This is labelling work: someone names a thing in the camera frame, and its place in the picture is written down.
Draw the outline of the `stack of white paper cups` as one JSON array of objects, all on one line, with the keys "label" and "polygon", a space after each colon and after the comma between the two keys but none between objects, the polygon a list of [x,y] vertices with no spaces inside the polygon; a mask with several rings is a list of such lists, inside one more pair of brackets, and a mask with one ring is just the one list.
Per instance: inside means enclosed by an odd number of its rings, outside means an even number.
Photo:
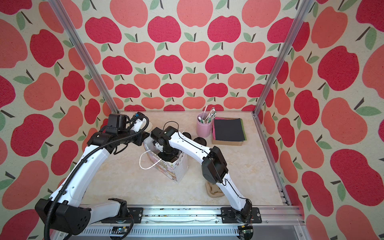
[{"label": "stack of white paper cups", "polygon": [[147,128],[146,128],[145,131],[146,131],[147,133],[150,133],[153,129],[154,129],[153,124],[152,124],[151,122],[149,122],[149,125],[147,126]]}]

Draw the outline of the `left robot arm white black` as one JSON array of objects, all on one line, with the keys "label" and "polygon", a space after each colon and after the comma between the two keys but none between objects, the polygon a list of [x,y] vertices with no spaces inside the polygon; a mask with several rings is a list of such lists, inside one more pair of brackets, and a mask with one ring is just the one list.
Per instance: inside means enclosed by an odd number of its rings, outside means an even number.
[{"label": "left robot arm white black", "polygon": [[136,113],[132,118],[122,114],[111,114],[108,124],[94,133],[87,142],[85,151],[60,187],[47,199],[40,199],[35,210],[44,222],[44,239],[51,238],[50,231],[66,233],[65,239],[79,235],[88,225],[105,221],[128,224],[120,239],[132,230],[135,219],[127,202],[117,198],[107,202],[82,207],[81,201],[88,186],[102,163],[111,155],[117,155],[118,146],[134,143],[140,146],[149,136],[146,129],[149,118]]}]

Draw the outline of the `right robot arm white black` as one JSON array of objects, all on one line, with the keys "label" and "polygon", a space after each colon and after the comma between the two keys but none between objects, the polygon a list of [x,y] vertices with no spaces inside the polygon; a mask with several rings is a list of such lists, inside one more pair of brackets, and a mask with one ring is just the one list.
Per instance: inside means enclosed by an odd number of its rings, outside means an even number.
[{"label": "right robot arm white black", "polygon": [[202,167],[203,177],[211,184],[217,185],[229,200],[235,218],[240,223],[248,224],[252,216],[252,201],[245,198],[236,185],[227,168],[227,162],[220,150],[203,146],[169,126],[165,130],[154,128],[151,132],[152,143],[160,152],[160,159],[170,161],[181,154],[186,154]]}]

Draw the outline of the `cartoon animal paper gift bag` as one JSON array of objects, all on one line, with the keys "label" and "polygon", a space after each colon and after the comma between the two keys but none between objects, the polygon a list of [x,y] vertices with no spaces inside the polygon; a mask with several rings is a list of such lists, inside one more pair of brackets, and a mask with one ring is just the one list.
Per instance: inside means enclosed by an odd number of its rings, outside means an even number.
[{"label": "cartoon animal paper gift bag", "polygon": [[[157,151],[157,149],[154,147],[153,141],[154,140],[151,137],[148,137],[143,142],[145,152],[142,153],[139,158],[140,168],[143,170],[156,168],[158,171],[162,172],[164,175],[170,178],[173,182],[179,183],[189,169],[188,156],[182,152],[179,159],[174,163],[165,162],[157,156],[159,151]],[[149,158],[150,165],[148,167],[142,165],[143,155],[147,155]]]}]

